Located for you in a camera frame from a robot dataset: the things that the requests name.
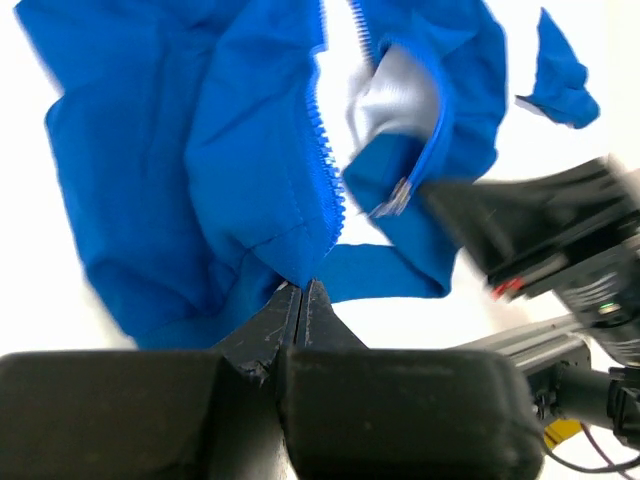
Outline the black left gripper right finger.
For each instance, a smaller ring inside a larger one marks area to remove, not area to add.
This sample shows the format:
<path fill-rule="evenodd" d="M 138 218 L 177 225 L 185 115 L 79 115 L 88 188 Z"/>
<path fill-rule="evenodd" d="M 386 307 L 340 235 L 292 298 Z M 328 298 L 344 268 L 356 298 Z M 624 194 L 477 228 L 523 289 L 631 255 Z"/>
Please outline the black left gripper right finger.
<path fill-rule="evenodd" d="M 482 350 L 348 347 L 324 286 L 303 294 L 282 353 L 281 415 L 301 479 L 534 479 L 529 385 Z"/>

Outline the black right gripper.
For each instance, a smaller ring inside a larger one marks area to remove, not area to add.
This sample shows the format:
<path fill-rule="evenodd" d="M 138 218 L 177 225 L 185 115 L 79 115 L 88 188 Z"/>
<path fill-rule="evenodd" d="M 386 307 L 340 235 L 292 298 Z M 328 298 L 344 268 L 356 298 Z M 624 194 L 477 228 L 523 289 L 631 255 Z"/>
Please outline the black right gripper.
<path fill-rule="evenodd" d="M 556 295 L 615 360 L 639 357 L 639 195 L 608 157 L 520 182 L 445 179 L 422 201 L 498 295 Z"/>

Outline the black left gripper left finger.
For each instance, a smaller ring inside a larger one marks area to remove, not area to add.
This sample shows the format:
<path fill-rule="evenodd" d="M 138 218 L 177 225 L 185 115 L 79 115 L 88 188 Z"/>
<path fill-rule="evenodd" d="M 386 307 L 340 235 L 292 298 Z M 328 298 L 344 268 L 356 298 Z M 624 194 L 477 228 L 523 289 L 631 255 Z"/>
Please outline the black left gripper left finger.
<path fill-rule="evenodd" d="M 2 477 L 293 478 L 275 371 L 301 300 L 281 288 L 209 350 L 4 356 Z"/>

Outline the blue red white hooded jacket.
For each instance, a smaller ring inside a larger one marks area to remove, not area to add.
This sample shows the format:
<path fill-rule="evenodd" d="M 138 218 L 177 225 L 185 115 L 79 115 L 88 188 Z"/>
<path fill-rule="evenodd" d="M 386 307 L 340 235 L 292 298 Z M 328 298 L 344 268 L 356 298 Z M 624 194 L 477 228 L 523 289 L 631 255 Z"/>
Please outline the blue red white hooded jacket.
<path fill-rule="evenodd" d="M 532 1 L 22 1 L 60 87 L 45 125 L 91 287 L 142 349 L 207 348 L 281 286 L 458 333 L 482 289 L 422 182 L 564 169 L 588 71 Z"/>

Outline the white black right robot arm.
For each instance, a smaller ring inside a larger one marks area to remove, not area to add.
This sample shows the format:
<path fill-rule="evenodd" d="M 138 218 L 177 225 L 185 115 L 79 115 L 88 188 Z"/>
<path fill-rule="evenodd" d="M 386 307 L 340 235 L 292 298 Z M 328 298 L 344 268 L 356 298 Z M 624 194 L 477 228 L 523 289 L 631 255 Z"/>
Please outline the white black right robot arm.
<path fill-rule="evenodd" d="M 614 361 L 608 372 L 563 353 L 537 388 L 543 415 L 609 429 L 639 445 L 639 175 L 609 158 L 528 181 L 445 179 L 420 199 L 501 298 L 554 294 L 570 331 Z"/>

